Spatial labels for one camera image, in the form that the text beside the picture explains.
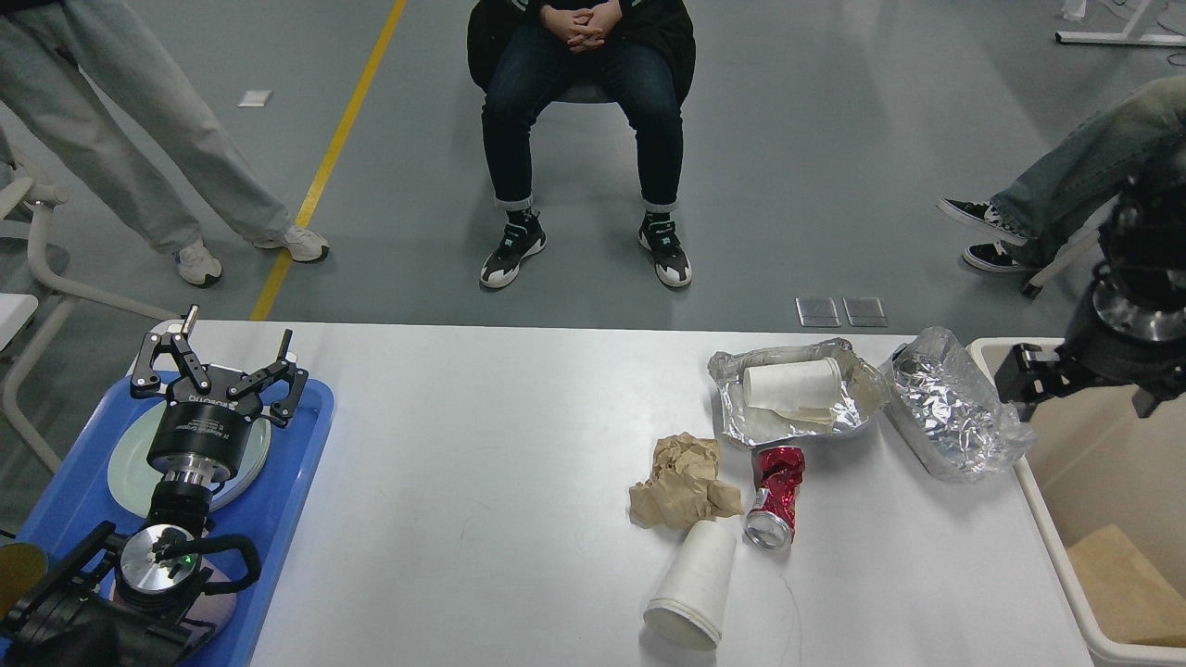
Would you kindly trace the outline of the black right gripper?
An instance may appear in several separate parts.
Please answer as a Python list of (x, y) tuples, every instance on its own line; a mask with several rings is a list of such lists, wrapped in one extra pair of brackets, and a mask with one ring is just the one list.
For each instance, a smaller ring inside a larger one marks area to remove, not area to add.
[(1021, 343), (1010, 347), (991, 376), (1000, 400), (1029, 421), (1051, 398), (1065, 398), (1093, 385), (1139, 385), (1131, 408), (1139, 419), (1185, 392), (1185, 342), (1149, 342), (1120, 333), (1092, 309), (1073, 315), (1061, 347)]

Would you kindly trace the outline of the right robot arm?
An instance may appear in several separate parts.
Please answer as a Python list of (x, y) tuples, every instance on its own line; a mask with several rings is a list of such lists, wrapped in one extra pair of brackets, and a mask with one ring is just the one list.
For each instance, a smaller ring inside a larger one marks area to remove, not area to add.
[(1136, 385), (1131, 407), (1148, 418), (1185, 389), (1185, 214), (1182, 185), (1134, 176), (1098, 241), (1103, 260), (1054, 351), (1012, 347), (994, 375), (999, 398), (1022, 423), (1050, 398)]

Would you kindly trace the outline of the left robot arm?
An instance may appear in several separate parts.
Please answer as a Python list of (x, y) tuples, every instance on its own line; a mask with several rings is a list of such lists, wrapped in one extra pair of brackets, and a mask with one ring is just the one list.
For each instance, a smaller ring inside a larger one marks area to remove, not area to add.
[(146, 333), (132, 364), (130, 398), (162, 400), (144, 523), (120, 535), (102, 521), (57, 563), (28, 542), (4, 548), (6, 666), (177, 666), (261, 578), (250, 536), (217, 535), (215, 489), (240, 474), (254, 423), (296, 417), (310, 375), (291, 358), (292, 330), (257, 371), (203, 362), (196, 313), (177, 333)]

